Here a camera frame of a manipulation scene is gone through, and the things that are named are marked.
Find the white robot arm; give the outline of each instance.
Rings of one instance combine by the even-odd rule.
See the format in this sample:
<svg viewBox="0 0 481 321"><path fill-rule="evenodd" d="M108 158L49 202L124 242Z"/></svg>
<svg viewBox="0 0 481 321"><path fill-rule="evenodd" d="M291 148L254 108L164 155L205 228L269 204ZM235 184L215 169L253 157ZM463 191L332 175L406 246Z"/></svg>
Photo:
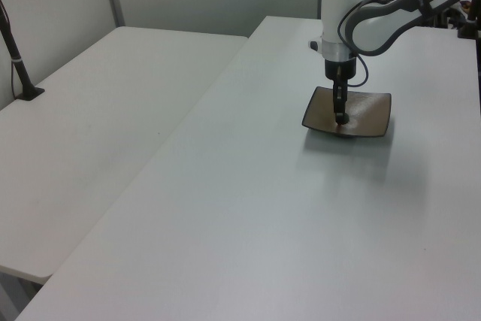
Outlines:
<svg viewBox="0 0 481 321"><path fill-rule="evenodd" d="M331 62L345 62L353 52L377 56L403 32L459 1L322 0L322 56Z"/></svg>
<svg viewBox="0 0 481 321"><path fill-rule="evenodd" d="M325 59L325 76L333 80L329 95L317 87L304 115L303 125L323 132L345 136L379 137L386 133L391 111L391 95L383 95L377 109L367 110L376 103L376 93L348 92L348 87L364 84L368 68L359 56L377 56L386 52L403 32L447 9L460 0L322 0L322 40L310 42L310 47ZM356 59L363 63L366 78L352 85ZM331 111L323 104L332 100ZM365 114L383 114L379 127Z"/></svg>

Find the black cable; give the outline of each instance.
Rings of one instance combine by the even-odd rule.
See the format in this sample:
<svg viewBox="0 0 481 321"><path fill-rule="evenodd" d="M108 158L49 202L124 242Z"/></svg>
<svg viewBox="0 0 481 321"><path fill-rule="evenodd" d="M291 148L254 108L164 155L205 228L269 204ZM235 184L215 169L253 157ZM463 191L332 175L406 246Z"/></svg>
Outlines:
<svg viewBox="0 0 481 321"><path fill-rule="evenodd" d="M10 27L10 18L8 17L7 9L5 9L5 6L3 5L2 0L0 0L0 8L3 11L3 14L5 14L5 18L7 19L7 24Z"/></svg>
<svg viewBox="0 0 481 321"><path fill-rule="evenodd" d="M369 70L368 70L368 66L366 65L365 61L363 60L363 58L361 58L360 55L358 55L354 49L351 48L350 45L348 45L347 41L344 39L344 37L342 36L342 34L340 33L340 27L343 25L344 23L344 20L346 20L346 18L355 10L358 8L358 6L361 4L362 2L359 2L358 4L356 4L350 11L348 11L346 13L346 15L344 15L344 18L339 22L339 26L337 27L337 35L339 36L339 38L342 40L342 42L344 43L344 45L346 47L349 48L349 50L352 52L352 54L359 59L359 61L362 63L362 65L364 66L364 70L366 72L366 78L359 84L348 84L348 83L344 83L342 80L337 80L338 83L340 83L341 86L348 86L350 88L358 88L360 86L364 86L367 82L368 82L368 79L369 79Z"/></svg>
<svg viewBox="0 0 481 321"><path fill-rule="evenodd" d="M7 20L8 27L10 28L10 18L8 17L7 9L5 9L5 6L3 5L2 0L0 0L0 8L3 14L5 14L5 19ZM15 96L15 90L14 90L14 61L13 60L11 60L10 85L12 89L12 96L14 97L14 99L17 99L17 97Z"/></svg>
<svg viewBox="0 0 481 321"><path fill-rule="evenodd" d="M14 90L14 62L11 62L11 78L10 78L10 84L12 87L12 96L14 99L17 99L17 96L15 95L15 90Z"/></svg>

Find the table surface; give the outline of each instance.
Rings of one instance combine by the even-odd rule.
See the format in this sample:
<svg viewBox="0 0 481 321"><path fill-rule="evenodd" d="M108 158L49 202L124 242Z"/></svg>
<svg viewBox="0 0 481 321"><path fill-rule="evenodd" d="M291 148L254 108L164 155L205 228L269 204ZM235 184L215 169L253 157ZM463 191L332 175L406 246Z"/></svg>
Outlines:
<svg viewBox="0 0 481 321"><path fill-rule="evenodd" d="M268 17L18 320L479 319L474 42L366 59L389 130L343 139L301 126L321 32Z"/></svg>
<svg viewBox="0 0 481 321"><path fill-rule="evenodd" d="M43 283L246 38L118 28L0 112L0 271Z"/></svg>

